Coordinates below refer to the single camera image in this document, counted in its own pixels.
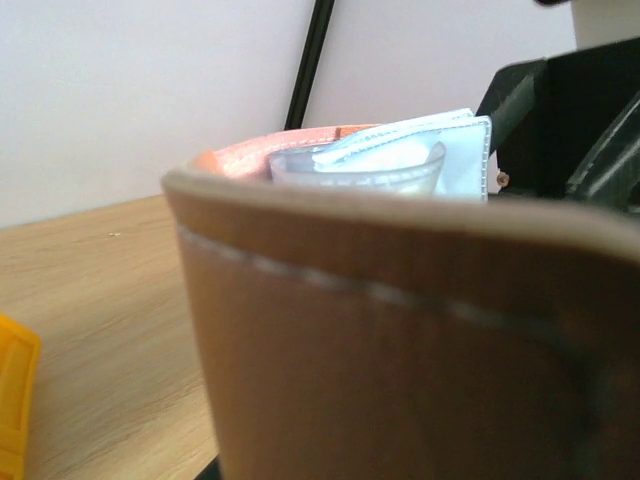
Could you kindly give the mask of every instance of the leather pouch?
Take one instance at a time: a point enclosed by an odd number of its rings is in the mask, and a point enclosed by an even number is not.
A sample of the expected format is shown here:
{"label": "leather pouch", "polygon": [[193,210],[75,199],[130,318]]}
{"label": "leather pouch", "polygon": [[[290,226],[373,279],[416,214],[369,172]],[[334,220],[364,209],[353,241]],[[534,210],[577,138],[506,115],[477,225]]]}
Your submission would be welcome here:
{"label": "leather pouch", "polygon": [[271,183],[363,127],[163,180],[225,480],[640,478],[638,227]]}

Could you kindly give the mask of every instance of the black plastic object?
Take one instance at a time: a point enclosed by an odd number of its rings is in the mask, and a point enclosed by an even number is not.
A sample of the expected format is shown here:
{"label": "black plastic object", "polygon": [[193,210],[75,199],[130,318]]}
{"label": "black plastic object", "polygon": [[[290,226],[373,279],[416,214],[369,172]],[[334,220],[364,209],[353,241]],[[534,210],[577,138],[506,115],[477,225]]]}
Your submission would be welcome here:
{"label": "black plastic object", "polygon": [[493,120],[500,196],[637,210],[640,38],[507,66],[477,115]]}
{"label": "black plastic object", "polygon": [[218,457],[214,458],[205,469],[198,474],[195,480],[222,480],[220,473],[220,462]]}
{"label": "black plastic object", "polygon": [[322,46],[329,28],[329,20],[333,11],[334,0],[316,0],[307,31],[307,40],[302,51],[300,59],[300,67],[296,84],[291,95],[291,104],[289,105],[289,113],[284,125],[285,130],[293,130],[302,127],[304,114],[309,103],[311,88],[313,87],[313,79],[320,62],[320,54]]}

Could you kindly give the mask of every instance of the pink fabric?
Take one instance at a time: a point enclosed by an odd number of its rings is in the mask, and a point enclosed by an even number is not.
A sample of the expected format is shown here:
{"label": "pink fabric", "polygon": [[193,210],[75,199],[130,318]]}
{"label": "pink fabric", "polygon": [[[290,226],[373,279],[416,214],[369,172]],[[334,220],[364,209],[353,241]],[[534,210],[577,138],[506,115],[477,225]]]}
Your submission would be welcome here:
{"label": "pink fabric", "polygon": [[217,152],[206,152],[195,160],[194,165],[230,178],[265,178],[268,177],[265,159],[270,153],[285,148],[333,142],[345,134],[369,126],[372,125],[318,127],[273,133]]}

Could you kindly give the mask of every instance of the white wall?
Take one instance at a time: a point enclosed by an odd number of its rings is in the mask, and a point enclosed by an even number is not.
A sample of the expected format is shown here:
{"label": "white wall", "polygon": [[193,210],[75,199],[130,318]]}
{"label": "white wall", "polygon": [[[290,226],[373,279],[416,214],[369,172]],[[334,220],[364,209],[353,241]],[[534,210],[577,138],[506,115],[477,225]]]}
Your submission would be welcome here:
{"label": "white wall", "polygon": [[282,128],[313,0],[0,0],[0,227]]}
{"label": "white wall", "polygon": [[638,0],[580,0],[571,8],[580,48],[640,36]]}
{"label": "white wall", "polygon": [[[282,128],[313,0],[0,0],[0,227],[157,193]],[[574,47],[533,0],[338,0],[307,126],[475,107],[506,63]]]}
{"label": "white wall", "polygon": [[305,126],[475,109],[499,68],[575,45],[569,6],[543,8],[534,0],[337,1]]}

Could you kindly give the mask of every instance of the white stitching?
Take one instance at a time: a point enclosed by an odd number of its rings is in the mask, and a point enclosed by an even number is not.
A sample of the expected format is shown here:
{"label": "white stitching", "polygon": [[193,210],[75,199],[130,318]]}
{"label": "white stitching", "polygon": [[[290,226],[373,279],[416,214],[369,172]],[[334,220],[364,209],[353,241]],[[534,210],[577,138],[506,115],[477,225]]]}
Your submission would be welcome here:
{"label": "white stitching", "polygon": [[405,308],[428,309],[478,327],[509,330],[537,340],[565,355],[581,356],[574,346],[566,342],[562,332],[550,319],[514,317],[502,312],[486,310],[463,300],[408,292],[368,279],[348,278],[311,267],[291,265],[216,242],[191,231],[184,225],[178,225],[177,228],[181,236],[190,243],[271,275],[297,279],[328,290],[360,293],[373,300]]}

